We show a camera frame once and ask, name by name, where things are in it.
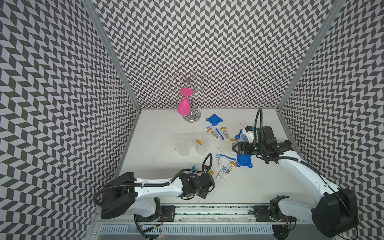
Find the white bottle green label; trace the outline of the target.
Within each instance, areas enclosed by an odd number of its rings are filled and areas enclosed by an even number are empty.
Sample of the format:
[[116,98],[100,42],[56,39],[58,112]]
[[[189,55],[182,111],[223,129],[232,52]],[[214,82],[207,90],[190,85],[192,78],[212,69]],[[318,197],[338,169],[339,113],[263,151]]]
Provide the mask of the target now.
[[237,167],[236,162],[230,162],[228,166],[226,167],[223,175],[221,176],[222,179],[227,180],[228,177],[231,175],[232,171]]

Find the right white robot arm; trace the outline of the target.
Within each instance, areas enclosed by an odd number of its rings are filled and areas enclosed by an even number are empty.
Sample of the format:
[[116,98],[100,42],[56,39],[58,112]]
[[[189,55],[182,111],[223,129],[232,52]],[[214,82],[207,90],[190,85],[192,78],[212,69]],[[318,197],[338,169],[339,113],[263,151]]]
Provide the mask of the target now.
[[294,151],[288,140],[280,143],[238,142],[232,146],[238,157],[255,155],[269,164],[274,162],[289,171],[312,195],[314,203],[276,196],[270,201],[269,216],[275,222],[294,217],[313,224],[324,236],[332,238],[359,225],[356,194],[327,180]]

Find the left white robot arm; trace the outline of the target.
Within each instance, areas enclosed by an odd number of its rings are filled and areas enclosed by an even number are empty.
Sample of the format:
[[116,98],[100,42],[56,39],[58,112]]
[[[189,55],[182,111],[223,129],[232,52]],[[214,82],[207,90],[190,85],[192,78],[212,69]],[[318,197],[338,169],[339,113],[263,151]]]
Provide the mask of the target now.
[[133,172],[128,172],[106,184],[94,195],[93,201],[101,207],[103,220],[124,213],[153,218],[161,214],[161,197],[205,199],[214,188],[215,180],[210,172],[196,174],[186,170],[172,179],[159,180],[135,178]]

